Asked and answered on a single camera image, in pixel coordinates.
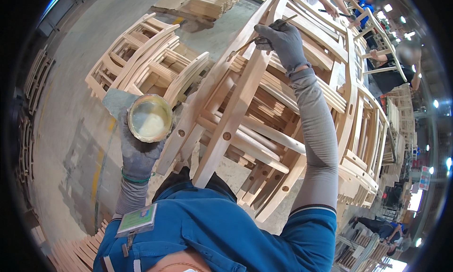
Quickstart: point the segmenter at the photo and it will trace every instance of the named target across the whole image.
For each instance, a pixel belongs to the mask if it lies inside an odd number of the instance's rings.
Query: colorful sign
[[[429,173],[429,168],[423,166],[422,167],[422,177],[420,178],[419,188],[421,190],[428,190],[430,179],[431,179],[431,174]]]

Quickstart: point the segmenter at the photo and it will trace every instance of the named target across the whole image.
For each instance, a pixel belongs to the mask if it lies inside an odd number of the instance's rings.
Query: blue shirt
[[[371,13],[374,12],[374,8],[373,8],[372,4],[366,3],[365,0],[359,0],[359,5],[363,9],[368,7],[371,10]],[[356,9],[354,14],[356,15],[356,17],[358,17],[361,13],[360,13],[360,11],[358,9]],[[362,20],[360,20],[360,27],[361,28],[365,28],[365,23],[367,22],[367,20],[368,20],[368,16],[366,16]]]
[[[228,194],[219,191],[186,182],[162,192],[154,229],[135,236],[127,258],[121,248],[127,238],[115,238],[120,220],[112,220],[93,270],[104,266],[134,271],[135,266],[145,271],[167,254],[191,247],[213,272],[330,271],[337,227],[333,209],[319,204],[298,208],[277,236],[258,229]]]
[[[395,229],[398,225],[401,226],[401,231],[404,230],[404,225],[402,223],[394,223],[394,222],[390,222],[390,224],[392,224],[393,226],[393,229]]]

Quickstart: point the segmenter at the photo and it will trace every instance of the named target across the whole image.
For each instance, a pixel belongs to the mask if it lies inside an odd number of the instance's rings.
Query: gray work glove
[[[146,143],[141,142],[130,132],[127,123],[127,108],[124,107],[119,115],[121,152],[123,154],[122,173],[129,182],[148,183],[154,163],[159,159],[166,139]]]
[[[283,20],[275,20],[270,26],[276,26]],[[272,51],[278,54],[282,66],[286,69],[286,76],[291,75],[300,66],[306,64],[311,67],[303,55],[302,39],[297,28],[289,23],[283,23],[278,30],[274,30],[269,26],[257,24],[255,31],[262,39],[255,40],[256,48],[262,51]]]

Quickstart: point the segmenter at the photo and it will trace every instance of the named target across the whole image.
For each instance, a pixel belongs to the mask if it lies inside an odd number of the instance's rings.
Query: stack of wooden planks
[[[80,241],[57,240],[48,255],[57,272],[93,271],[94,258],[104,238],[109,223],[104,219],[102,227],[92,237],[87,235]]]
[[[24,93],[29,100],[29,113],[33,115],[38,107],[39,97],[46,78],[55,60],[47,55],[46,47],[40,49],[33,61],[27,79],[25,81]]]
[[[222,14],[230,10],[239,0],[190,0],[191,11],[219,19]]]
[[[208,64],[209,53],[194,54],[179,42],[179,25],[145,14],[124,31],[85,78],[92,96],[103,99],[109,88],[136,95],[154,93],[175,106]]]

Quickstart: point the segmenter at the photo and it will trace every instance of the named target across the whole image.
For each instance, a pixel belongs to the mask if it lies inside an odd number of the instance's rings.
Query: concrete floor
[[[122,166],[117,122],[99,99],[90,97],[84,79],[117,36],[156,1],[85,0],[62,20],[60,34],[48,41],[49,55],[56,64],[35,117],[35,180],[30,191],[51,244],[58,238],[81,239],[93,234],[114,213]],[[256,8],[241,1],[212,29],[190,33],[181,28],[177,33],[182,42],[200,52],[210,51],[216,60],[230,35]],[[248,172],[226,158],[217,170],[234,192]],[[148,199],[163,179],[158,175],[151,179]],[[258,223],[260,228],[272,234],[281,232],[300,185],[298,181],[268,220]]]

